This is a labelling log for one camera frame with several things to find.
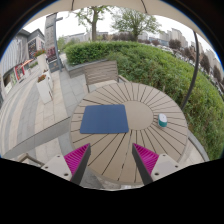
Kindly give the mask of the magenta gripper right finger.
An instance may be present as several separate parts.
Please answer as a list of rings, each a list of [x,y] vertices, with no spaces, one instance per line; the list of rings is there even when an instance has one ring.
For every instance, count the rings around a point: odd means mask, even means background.
[[[168,176],[182,168],[179,163],[167,154],[158,155],[136,143],[132,144],[132,154],[144,185]]]

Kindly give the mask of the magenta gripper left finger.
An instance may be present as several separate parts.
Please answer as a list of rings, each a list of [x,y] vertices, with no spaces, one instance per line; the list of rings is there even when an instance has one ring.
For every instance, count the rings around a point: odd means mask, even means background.
[[[58,154],[42,166],[42,169],[79,185],[88,159],[91,155],[90,144],[85,144],[63,156]]]

